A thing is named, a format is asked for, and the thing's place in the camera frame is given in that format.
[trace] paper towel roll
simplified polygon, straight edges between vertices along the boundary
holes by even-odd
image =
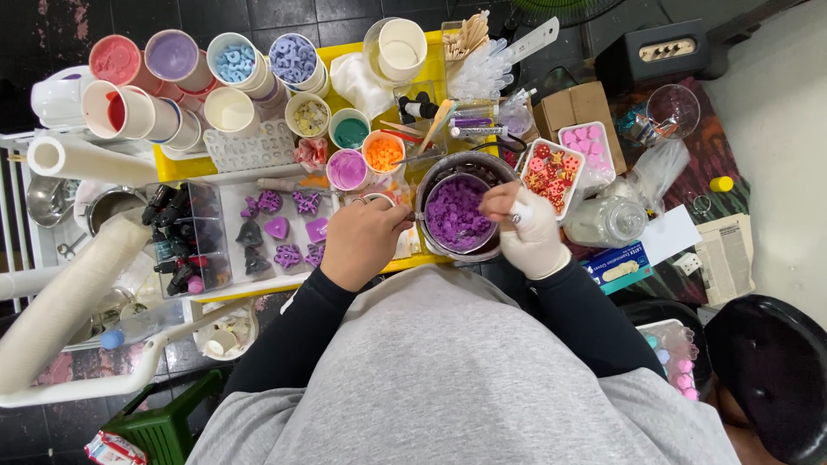
[[[118,215],[57,275],[0,338],[0,394],[31,386],[95,311],[151,230]]]
[[[42,176],[136,188],[158,182],[158,172],[149,161],[116,153],[76,137],[37,137],[29,145],[26,161]]]
[[[0,300],[16,299],[40,293],[64,266],[48,266],[34,270],[0,274]]]

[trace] hand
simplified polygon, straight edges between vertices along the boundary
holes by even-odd
[[[399,235],[414,226],[404,220],[410,212],[408,205],[391,208],[385,199],[340,208],[327,224],[322,273],[345,290],[361,289],[390,263]]]
[[[519,201],[532,210],[528,224],[518,230],[511,222],[511,208]],[[503,255],[530,280],[541,280],[560,271],[571,252],[560,241],[554,207],[547,199],[525,189],[519,181],[498,185],[485,193],[480,211],[500,224]]]

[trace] black sleeve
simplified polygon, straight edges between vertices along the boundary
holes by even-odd
[[[278,323],[263,331],[236,365],[224,396],[306,387],[356,294],[334,284],[318,268],[313,270]]]
[[[572,258],[562,270],[534,281],[538,319],[602,378],[648,368],[663,379],[661,363],[632,322]]]

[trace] black speaker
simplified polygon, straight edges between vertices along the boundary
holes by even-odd
[[[635,87],[669,84],[704,69],[710,47],[702,20],[627,32],[595,58],[595,74],[606,95]]]

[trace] yellow cap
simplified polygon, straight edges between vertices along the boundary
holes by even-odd
[[[713,192],[729,192],[734,183],[729,176],[721,176],[710,181],[710,189]]]

